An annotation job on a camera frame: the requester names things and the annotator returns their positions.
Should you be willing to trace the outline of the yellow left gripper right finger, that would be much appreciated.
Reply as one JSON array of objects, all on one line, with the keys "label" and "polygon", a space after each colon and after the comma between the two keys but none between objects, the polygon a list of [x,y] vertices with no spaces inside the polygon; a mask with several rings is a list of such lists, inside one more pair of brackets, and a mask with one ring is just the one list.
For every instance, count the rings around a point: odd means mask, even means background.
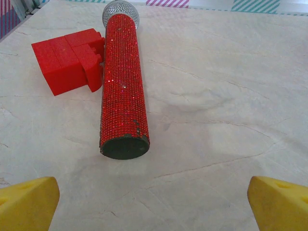
[{"label": "yellow left gripper right finger", "polygon": [[308,188],[269,177],[253,176],[247,198],[260,231],[306,231]]}]

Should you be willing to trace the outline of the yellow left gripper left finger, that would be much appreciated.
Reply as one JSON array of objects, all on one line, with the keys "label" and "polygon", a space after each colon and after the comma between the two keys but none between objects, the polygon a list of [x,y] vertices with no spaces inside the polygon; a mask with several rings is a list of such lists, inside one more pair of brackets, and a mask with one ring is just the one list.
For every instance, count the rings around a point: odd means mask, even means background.
[{"label": "yellow left gripper left finger", "polygon": [[42,177],[0,190],[2,231],[47,231],[60,198],[55,177]]}]

